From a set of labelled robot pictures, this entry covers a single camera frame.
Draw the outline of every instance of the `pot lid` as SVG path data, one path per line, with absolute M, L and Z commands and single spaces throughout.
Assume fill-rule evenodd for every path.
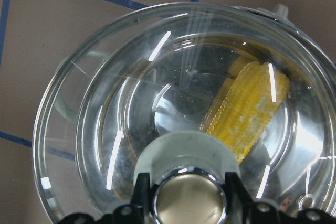
M 254 198 L 335 213 L 335 68 L 297 28 L 242 7 L 164 4 L 101 28 L 59 67 L 34 130 L 50 218 L 130 200 L 157 137 L 225 143 Z

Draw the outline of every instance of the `screw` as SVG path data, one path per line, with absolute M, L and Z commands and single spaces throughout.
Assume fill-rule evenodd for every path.
M 312 211 L 312 210 L 309 210 L 308 212 L 306 212 L 306 216 L 307 216 L 308 219 L 310 219 L 312 221 L 319 221 L 321 219 L 319 214 L 315 211 Z
M 120 210 L 120 213 L 124 216 L 129 215 L 132 212 L 132 208 L 125 206 Z
M 265 203 L 259 203 L 257 204 L 257 209 L 260 212 L 270 212 L 271 208 L 269 207 L 269 205 L 265 204 Z

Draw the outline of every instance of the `gold circular surface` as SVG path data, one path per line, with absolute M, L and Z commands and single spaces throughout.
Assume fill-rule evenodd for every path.
M 160 189 L 156 214 L 161 224 L 216 224 L 225 207 L 221 189 L 197 174 L 171 178 Z

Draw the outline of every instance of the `transparent lid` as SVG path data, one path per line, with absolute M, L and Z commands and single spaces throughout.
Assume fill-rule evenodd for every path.
M 295 27 L 257 11 L 176 3 L 100 29 L 59 67 L 37 114 L 37 187 L 53 221 L 128 202 L 157 137 L 203 131 L 254 198 L 335 213 L 335 68 Z

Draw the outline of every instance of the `glass lid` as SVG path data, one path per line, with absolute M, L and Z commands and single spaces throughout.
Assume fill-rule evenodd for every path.
M 175 3 L 130 13 L 64 60 L 44 94 L 40 197 L 54 222 L 98 218 L 129 202 L 153 140 L 188 130 L 227 145 L 252 197 L 291 216 L 335 214 L 335 83 L 305 34 L 255 10 Z

